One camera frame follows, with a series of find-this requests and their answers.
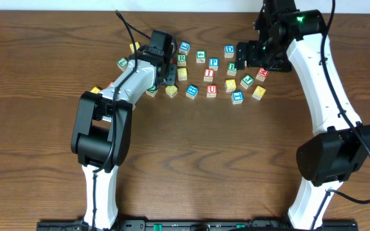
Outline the green R block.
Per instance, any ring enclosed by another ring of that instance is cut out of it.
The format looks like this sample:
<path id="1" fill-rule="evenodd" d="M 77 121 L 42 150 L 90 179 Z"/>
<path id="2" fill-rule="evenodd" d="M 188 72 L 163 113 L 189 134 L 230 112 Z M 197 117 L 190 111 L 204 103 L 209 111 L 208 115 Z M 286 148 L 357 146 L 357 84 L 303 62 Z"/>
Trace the green R block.
<path id="1" fill-rule="evenodd" d="M 186 67 L 186 64 L 187 64 L 187 56 L 185 54 L 178 54 L 177 55 L 177 66 Z"/>

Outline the red U block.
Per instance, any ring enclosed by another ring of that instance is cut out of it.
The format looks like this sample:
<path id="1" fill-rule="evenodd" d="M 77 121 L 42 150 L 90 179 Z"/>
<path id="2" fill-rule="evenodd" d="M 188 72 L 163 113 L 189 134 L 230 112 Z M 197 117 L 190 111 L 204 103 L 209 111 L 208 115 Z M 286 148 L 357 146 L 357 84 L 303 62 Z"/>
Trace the red U block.
<path id="1" fill-rule="evenodd" d="M 215 98 L 217 95 L 217 86 L 216 85 L 208 85 L 207 86 L 207 97 L 208 98 Z"/>

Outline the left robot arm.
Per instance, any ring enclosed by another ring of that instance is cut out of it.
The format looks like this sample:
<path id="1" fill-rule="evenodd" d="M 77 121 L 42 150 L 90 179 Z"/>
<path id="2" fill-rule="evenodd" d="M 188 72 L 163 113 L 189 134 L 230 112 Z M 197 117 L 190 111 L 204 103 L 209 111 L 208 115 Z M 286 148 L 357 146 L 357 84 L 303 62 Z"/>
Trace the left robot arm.
<path id="1" fill-rule="evenodd" d="M 81 95 L 71 151 L 77 154 L 86 181 L 83 230 L 110 230 L 114 226 L 118 216 L 116 178 L 130 147 L 133 109 L 146 90 L 175 83 L 173 55 L 171 46 L 141 46 L 108 87 Z"/>

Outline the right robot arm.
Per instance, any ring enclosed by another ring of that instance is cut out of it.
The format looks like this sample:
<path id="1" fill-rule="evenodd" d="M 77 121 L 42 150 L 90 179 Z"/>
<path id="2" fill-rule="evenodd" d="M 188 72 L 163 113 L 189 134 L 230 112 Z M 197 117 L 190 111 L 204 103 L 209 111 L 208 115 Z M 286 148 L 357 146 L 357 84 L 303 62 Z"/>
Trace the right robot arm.
<path id="1" fill-rule="evenodd" d="M 370 124 L 362 123 L 346 96 L 331 55 L 330 26 L 318 10 L 299 10 L 293 0 L 268 0 L 254 24 L 258 40 L 236 47 L 238 70 L 295 71 L 310 110 L 313 137 L 297 149 L 302 180 L 285 218 L 291 230 L 351 228 L 326 225 L 322 217 L 340 186 L 370 159 Z"/>

